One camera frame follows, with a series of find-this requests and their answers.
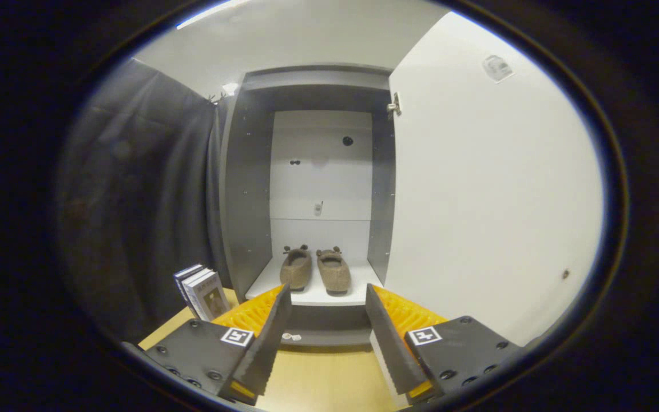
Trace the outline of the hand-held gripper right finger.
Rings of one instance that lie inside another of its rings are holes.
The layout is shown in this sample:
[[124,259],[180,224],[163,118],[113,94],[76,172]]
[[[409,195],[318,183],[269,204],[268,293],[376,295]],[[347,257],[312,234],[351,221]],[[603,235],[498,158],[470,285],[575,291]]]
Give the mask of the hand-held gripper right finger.
[[377,285],[368,284],[364,308],[392,388],[409,405],[458,397],[521,352],[473,316],[447,320]]

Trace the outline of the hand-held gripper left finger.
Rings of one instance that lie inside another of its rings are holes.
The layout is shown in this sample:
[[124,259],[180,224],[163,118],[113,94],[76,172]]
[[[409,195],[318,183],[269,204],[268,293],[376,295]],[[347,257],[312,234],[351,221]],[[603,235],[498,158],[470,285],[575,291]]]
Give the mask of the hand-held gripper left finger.
[[122,346],[142,372],[191,401],[253,406],[266,391],[291,308],[283,284],[211,322],[187,320],[147,349]]

